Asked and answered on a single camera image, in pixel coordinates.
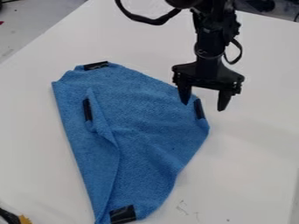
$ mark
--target black cable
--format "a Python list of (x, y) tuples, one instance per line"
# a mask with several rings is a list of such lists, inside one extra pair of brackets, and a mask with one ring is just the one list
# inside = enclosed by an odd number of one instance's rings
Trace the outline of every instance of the black cable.
[(6, 0), (6, 1), (2, 1), (3, 4), (7, 4), (7, 3), (12, 3), (12, 2), (17, 2), (20, 0)]
[(297, 22), (297, 19), (299, 18), (299, 12), (298, 12), (298, 14), (295, 16), (295, 18), (294, 18), (294, 22)]
[(181, 11), (179, 9), (174, 9), (159, 18), (152, 19), (152, 18), (139, 16), (139, 15), (129, 12), (122, 5), (122, 0), (115, 0), (115, 2), (116, 2), (116, 5), (118, 6), (118, 8), (120, 8), (120, 10), (122, 11), (122, 13), (125, 14), (125, 16), (127, 16), (128, 18), (130, 18), (136, 22), (141, 22), (141, 23), (145, 23), (145, 24), (149, 24), (149, 25), (163, 25), (170, 18), (175, 17)]

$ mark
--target white surface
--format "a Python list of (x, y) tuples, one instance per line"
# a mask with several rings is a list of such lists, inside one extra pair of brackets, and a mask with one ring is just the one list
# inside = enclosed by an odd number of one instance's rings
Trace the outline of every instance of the white surface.
[[(299, 25), (246, 13), (239, 18), (245, 54), (234, 69), (247, 77), (243, 93), (218, 113), (216, 92), (194, 91), (211, 135), (161, 209), (139, 223), (287, 224), (298, 209)], [(34, 224), (93, 223), (51, 82), (101, 60), (170, 82), (171, 66), (194, 60), (194, 41), (188, 12), (154, 27), (129, 21), (111, 0), (91, 0), (5, 61), (0, 199)]]
[(20, 0), (0, 11), (0, 63), (58, 23), (85, 0)]

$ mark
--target floor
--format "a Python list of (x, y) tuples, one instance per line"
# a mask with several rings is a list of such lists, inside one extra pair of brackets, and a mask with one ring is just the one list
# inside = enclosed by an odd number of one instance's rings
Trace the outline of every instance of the floor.
[(76, 10), (86, 0), (20, 0), (0, 11), (0, 63)]
[(240, 11), (252, 12), (289, 21), (293, 21), (296, 14), (299, 12), (299, 0), (275, 0), (275, 9), (270, 12), (258, 12), (253, 6), (247, 3), (247, 0), (236, 0), (236, 4)]

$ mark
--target black fabric tab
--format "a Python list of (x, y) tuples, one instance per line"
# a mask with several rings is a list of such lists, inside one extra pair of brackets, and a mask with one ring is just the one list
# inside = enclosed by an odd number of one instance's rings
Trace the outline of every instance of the black fabric tab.
[(102, 68), (102, 67), (108, 67), (108, 66), (109, 66), (109, 64), (108, 64), (107, 61), (102, 61), (102, 62), (98, 62), (98, 63), (85, 65), (84, 70), (89, 71), (89, 70), (94, 70), (94, 69), (98, 69), (98, 68)]
[(200, 99), (194, 101), (194, 109), (195, 109), (196, 117), (198, 119), (205, 118), (205, 112), (201, 106)]
[(84, 109), (84, 116), (86, 121), (92, 121), (93, 115), (90, 108), (90, 102), (88, 99), (85, 99), (83, 101), (83, 109)]
[(136, 220), (134, 206), (125, 206), (110, 212), (111, 224), (123, 224)]

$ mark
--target blue towel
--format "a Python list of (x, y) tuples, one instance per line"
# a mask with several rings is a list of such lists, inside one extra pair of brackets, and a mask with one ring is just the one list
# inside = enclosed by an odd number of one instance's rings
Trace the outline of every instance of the blue towel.
[(185, 106), (175, 87), (124, 66), (77, 66), (52, 87), (96, 224), (157, 210), (208, 135), (196, 96)]

